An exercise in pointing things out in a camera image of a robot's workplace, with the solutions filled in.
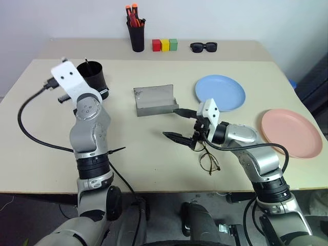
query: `blue plate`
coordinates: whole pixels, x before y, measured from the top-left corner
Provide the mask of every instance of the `blue plate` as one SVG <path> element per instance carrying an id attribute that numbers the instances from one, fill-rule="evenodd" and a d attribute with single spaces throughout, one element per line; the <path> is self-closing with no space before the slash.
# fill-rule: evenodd
<path id="1" fill-rule="evenodd" d="M 201 78 L 196 84 L 195 91 L 200 101 L 213 98 L 221 112 L 239 108 L 246 97 L 239 83 L 223 75 L 209 75 Z"/>

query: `black sunglasses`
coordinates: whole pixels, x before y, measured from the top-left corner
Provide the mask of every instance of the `black sunglasses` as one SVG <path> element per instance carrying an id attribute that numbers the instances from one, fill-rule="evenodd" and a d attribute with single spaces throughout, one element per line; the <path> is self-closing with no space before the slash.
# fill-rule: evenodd
<path id="1" fill-rule="evenodd" d="M 216 42 L 208 42 L 206 44 L 203 43 L 192 43 L 190 44 L 190 48 L 194 53 L 200 53 L 203 49 L 206 49 L 208 52 L 215 52 L 217 48 Z"/>

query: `pink plate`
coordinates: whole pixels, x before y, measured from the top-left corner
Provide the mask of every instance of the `pink plate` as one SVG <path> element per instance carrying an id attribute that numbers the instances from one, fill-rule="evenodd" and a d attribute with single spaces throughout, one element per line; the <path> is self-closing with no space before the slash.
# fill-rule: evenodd
<path id="1" fill-rule="evenodd" d="M 313 158 L 322 149 L 322 139 L 314 125 L 290 110 L 267 111 L 262 118 L 262 132 L 269 142 L 285 146 L 292 157 Z"/>

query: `pen holder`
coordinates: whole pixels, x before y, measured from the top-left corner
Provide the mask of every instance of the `pen holder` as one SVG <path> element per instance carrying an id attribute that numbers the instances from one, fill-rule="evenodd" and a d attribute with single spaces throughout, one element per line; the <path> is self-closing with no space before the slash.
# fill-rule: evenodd
<path id="1" fill-rule="evenodd" d="M 88 63 L 81 63 L 77 66 L 78 72 L 82 75 L 87 84 L 99 92 L 108 89 L 102 68 L 102 65 L 96 61 L 88 61 Z M 108 95 L 109 92 L 107 91 L 102 94 L 101 97 L 104 100 Z"/>
<path id="2" fill-rule="evenodd" d="M 129 34 L 130 34 L 130 40 L 132 49 L 135 52 L 141 52 L 145 49 L 145 38 L 144 38 L 144 31 L 145 26 L 142 27 L 130 27 L 127 23 Z"/>

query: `table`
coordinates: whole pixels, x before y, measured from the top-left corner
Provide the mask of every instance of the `table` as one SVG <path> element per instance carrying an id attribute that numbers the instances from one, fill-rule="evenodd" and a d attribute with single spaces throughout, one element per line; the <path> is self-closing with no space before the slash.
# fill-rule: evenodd
<path id="1" fill-rule="evenodd" d="M 110 156 L 111 162 L 138 192 L 252 191 L 252 185 L 237 158 L 230 152 L 211 152 L 221 171 L 210 176 L 198 163 L 199 153 L 173 143 L 162 131 L 193 134 L 194 120 L 175 114 L 137 117 L 134 87 L 174 85 L 181 108 L 197 109 L 194 85 L 209 74 L 222 74 L 238 81 L 245 90 L 244 105 L 220 114 L 220 120 L 259 129 L 269 109 L 293 110 L 315 120 L 300 102 L 284 74 L 261 44 L 255 41 L 218 41 L 218 51 L 194 54 L 193 40 L 179 40 L 178 51 L 154 53 L 151 40 L 142 53 L 131 50 L 125 39 L 54 39 L 34 59 L 0 104 L 0 192 L 71 194 L 77 192 L 78 172 L 74 155 L 39 145 L 19 129 L 17 112 L 22 103 L 51 77 L 50 69 L 68 57 L 76 66 L 97 60 L 103 66 L 110 96 L 103 106 L 112 121 L 108 129 L 110 149 L 126 149 Z M 35 137 L 70 147 L 69 132 L 75 123 L 70 102 L 59 104 L 61 88 L 46 91 L 23 112 L 23 123 Z M 291 189 L 320 189 L 328 186 L 328 143 L 312 159 L 291 158 L 284 174 Z M 284 156 L 278 154 L 281 163 Z M 128 191 L 115 176 L 114 185 Z"/>

